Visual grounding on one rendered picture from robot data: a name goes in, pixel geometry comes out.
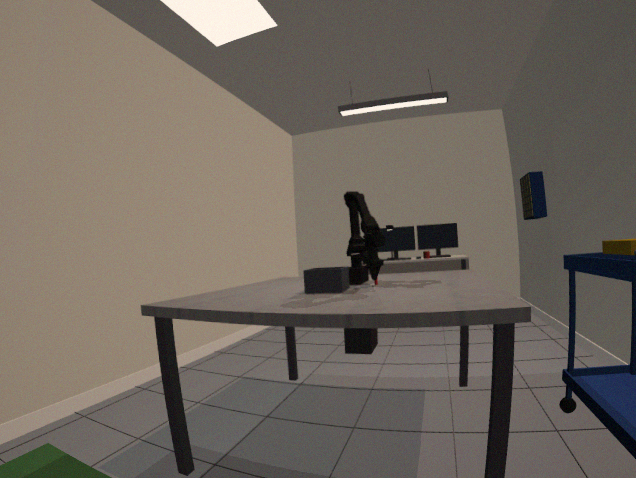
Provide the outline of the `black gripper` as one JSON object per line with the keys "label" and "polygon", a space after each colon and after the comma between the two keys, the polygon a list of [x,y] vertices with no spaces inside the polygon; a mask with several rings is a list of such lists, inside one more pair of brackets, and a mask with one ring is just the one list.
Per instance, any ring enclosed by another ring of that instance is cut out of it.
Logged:
{"label": "black gripper", "polygon": [[366,268],[369,270],[371,278],[376,280],[381,266],[384,266],[384,262],[378,258],[377,247],[366,248],[366,250],[369,254],[369,259],[364,260],[363,265],[367,264]]}

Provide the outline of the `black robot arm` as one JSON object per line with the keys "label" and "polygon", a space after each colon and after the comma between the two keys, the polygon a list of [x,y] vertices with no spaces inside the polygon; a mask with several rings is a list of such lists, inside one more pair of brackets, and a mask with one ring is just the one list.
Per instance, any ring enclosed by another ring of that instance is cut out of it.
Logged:
{"label": "black robot arm", "polygon": [[[363,194],[347,191],[344,194],[344,199],[349,208],[351,225],[351,238],[349,240],[347,256],[351,256],[352,267],[349,268],[365,267],[363,266],[362,261],[369,259],[369,254],[366,248],[382,247],[385,244],[386,239],[381,234],[381,229],[379,228],[375,218],[370,215]],[[365,234],[363,238],[360,234],[359,213],[362,219],[361,230]]]}

